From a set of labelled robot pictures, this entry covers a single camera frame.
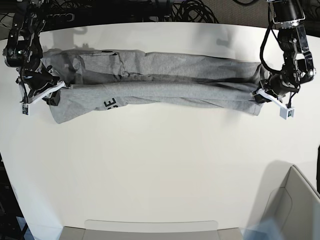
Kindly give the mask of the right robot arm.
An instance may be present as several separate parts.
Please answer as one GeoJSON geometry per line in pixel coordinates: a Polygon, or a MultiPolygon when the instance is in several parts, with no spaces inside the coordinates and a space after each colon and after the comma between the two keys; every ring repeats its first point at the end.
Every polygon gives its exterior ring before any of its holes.
{"type": "Polygon", "coordinates": [[[40,33],[47,19],[49,0],[2,0],[0,12],[13,14],[7,44],[3,49],[5,64],[19,74],[16,83],[21,90],[21,104],[27,108],[41,100],[57,107],[61,89],[69,88],[64,74],[70,66],[61,50],[43,52],[40,33]]]}

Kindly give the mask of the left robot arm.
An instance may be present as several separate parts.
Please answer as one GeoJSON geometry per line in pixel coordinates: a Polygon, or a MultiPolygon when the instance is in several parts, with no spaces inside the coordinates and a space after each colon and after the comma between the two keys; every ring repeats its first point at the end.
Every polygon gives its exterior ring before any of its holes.
{"type": "Polygon", "coordinates": [[[268,7],[273,8],[273,17],[268,18],[268,27],[260,46],[259,58],[262,66],[269,72],[269,77],[260,81],[253,97],[259,104],[279,100],[285,94],[297,94],[301,85],[314,79],[313,56],[310,51],[303,20],[305,14],[298,0],[269,0],[268,7]],[[284,64],[280,70],[273,69],[264,60],[264,51],[273,27],[278,28],[275,36],[283,52],[284,64]]]}

